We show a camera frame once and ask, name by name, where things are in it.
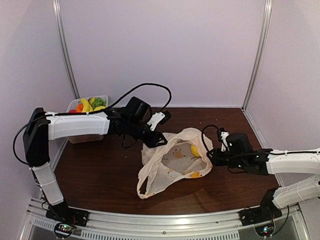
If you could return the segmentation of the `cream printed plastic bag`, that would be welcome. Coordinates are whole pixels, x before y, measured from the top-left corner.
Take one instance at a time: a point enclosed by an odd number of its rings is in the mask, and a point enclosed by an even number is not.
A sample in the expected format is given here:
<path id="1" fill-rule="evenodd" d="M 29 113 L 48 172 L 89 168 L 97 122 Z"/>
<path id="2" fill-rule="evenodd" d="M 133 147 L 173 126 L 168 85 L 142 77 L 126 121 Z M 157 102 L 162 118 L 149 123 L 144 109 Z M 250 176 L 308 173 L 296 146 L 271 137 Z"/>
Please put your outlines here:
<path id="1" fill-rule="evenodd" d="M 199 129 L 185 128 L 179 133 L 163 134 L 167 144 L 141 150 L 143 167 L 138 173 L 136 192 L 140 199 L 147 199 L 165 191 L 170 185 L 183 179 L 202 178 L 210 173 L 213 164 L 207 157 L 204 145 L 213 149 L 212 141 Z M 200 157 L 191 153 L 191 145 L 197 147 Z"/>

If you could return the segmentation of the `yellow toy mango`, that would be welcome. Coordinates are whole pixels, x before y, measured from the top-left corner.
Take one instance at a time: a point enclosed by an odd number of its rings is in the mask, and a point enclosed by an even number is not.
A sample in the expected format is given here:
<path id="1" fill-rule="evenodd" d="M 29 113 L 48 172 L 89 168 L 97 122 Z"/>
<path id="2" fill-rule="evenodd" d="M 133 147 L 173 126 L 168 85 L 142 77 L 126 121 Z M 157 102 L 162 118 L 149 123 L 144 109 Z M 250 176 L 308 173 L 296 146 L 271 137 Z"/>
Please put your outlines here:
<path id="1" fill-rule="evenodd" d="M 199 158 L 200 157 L 200 154 L 198 152 L 198 148 L 195 146 L 195 145 L 191 145 L 190 146 L 190 150 L 191 150 L 191 153 L 193 156 Z"/>

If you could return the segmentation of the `large yellow toy lemon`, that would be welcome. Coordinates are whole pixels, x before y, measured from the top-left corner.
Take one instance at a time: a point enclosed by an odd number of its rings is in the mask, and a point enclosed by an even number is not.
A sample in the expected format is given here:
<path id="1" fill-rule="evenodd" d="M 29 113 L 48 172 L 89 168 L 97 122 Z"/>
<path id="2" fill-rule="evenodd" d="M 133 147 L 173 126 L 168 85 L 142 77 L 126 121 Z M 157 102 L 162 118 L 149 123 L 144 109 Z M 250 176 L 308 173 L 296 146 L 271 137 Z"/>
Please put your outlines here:
<path id="1" fill-rule="evenodd" d="M 103 110 L 103 109 L 105 109 L 106 107 L 105 106 L 97 106 L 96 108 L 94 108 L 93 110 L 94 111 L 99 111 L 99 110 Z"/>

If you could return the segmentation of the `green toy grape bunch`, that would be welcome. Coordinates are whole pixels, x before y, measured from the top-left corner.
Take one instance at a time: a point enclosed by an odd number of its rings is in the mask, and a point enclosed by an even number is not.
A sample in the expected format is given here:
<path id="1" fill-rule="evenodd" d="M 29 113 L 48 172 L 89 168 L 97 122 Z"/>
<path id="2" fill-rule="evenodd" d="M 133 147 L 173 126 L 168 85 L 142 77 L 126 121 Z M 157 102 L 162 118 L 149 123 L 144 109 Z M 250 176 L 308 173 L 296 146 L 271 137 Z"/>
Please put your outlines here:
<path id="1" fill-rule="evenodd" d="M 106 101 L 104 99 L 102 99 L 101 97 L 95 97 L 91 106 L 93 109 L 95 109 L 97 107 L 101 107 L 101 106 L 105 107 Z"/>

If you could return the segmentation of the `yellow toy banana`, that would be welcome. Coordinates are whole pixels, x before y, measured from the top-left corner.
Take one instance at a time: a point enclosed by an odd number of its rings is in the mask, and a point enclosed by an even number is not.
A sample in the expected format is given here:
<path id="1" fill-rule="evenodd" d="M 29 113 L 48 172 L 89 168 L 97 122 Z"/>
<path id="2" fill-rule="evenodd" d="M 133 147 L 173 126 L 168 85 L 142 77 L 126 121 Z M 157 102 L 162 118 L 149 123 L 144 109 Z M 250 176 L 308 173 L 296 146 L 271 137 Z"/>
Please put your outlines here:
<path id="1" fill-rule="evenodd" d="M 82 104 L 82 111 L 81 111 L 82 113 L 93 111 L 93 107 L 90 105 L 90 103 L 87 99 L 81 98 L 80 102 Z"/>

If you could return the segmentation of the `orange toy fruit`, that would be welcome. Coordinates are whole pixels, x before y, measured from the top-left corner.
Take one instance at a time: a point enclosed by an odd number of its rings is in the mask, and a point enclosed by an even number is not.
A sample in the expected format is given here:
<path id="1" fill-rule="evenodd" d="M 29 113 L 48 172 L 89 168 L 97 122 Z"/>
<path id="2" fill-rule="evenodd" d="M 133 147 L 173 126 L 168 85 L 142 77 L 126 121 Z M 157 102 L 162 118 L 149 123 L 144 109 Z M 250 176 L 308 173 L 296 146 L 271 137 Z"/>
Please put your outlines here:
<path id="1" fill-rule="evenodd" d="M 76 113 L 82 113 L 83 112 L 83 104 L 82 103 L 80 103 L 80 104 L 78 104 L 77 106 L 76 106 L 76 108 L 75 108 L 75 112 Z"/>

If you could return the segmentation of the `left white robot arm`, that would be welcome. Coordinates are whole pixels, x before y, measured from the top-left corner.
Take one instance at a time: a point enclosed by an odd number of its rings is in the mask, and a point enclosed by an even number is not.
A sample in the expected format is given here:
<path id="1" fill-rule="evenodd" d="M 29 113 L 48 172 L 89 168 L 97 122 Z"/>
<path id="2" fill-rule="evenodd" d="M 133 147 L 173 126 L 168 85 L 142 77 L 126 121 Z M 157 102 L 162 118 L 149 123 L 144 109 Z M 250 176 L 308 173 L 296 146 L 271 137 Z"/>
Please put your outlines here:
<path id="1" fill-rule="evenodd" d="M 61 222 L 67 222 L 77 214 L 72 210 L 59 187 L 50 164 L 49 143 L 57 139 L 86 135 L 131 136 L 149 148 L 167 144 L 164 134 L 157 130 L 171 118 L 169 111 L 160 110 L 145 120 L 150 105 L 132 97 L 121 108 L 110 106 L 92 112 L 46 112 L 36 108 L 29 122 L 22 129 L 26 164 L 29 166 L 48 203 L 48 211 Z"/>

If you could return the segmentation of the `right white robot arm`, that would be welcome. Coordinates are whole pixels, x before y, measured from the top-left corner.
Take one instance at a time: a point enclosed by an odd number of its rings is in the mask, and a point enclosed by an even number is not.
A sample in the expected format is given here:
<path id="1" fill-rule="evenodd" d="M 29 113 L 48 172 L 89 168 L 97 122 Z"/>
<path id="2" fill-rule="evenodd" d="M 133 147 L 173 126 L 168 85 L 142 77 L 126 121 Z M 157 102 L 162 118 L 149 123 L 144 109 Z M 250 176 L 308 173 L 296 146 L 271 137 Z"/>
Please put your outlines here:
<path id="1" fill-rule="evenodd" d="M 239 173 L 268 176 L 309 174 L 304 180 L 288 186 L 269 189 L 260 205 L 239 211 L 242 225 L 271 221 L 282 216 L 282 209 L 320 196 L 320 150 L 253 150 L 245 133 L 219 131 L 221 148 L 206 149 L 215 167 L 238 169 Z"/>

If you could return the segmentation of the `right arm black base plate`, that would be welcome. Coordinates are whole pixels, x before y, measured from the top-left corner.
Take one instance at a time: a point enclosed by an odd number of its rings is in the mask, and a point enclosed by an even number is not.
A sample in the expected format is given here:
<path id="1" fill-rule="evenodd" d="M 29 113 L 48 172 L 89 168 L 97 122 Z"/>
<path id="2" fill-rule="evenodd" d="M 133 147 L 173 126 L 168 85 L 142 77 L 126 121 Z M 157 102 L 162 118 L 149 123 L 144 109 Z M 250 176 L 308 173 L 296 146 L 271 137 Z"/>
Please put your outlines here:
<path id="1" fill-rule="evenodd" d="M 263 222 L 271 222 L 275 218 L 279 218 L 283 215 L 280 209 L 270 208 L 267 206 L 245 208 L 239 211 L 238 214 L 243 226 L 256 225 Z"/>

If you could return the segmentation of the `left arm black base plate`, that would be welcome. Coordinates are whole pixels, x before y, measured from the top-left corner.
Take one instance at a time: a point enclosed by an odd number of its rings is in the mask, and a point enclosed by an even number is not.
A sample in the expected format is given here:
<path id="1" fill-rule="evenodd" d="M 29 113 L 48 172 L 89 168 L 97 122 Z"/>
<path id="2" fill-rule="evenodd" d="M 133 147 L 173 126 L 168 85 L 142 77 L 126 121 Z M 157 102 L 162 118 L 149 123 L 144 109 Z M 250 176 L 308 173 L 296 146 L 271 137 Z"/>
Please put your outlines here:
<path id="1" fill-rule="evenodd" d="M 52 209 L 49 207 L 46 211 L 45 217 L 76 227 L 86 227 L 89 218 L 89 212 L 70 207 L 66 211 L 58 210 L 57 208 Z"/>

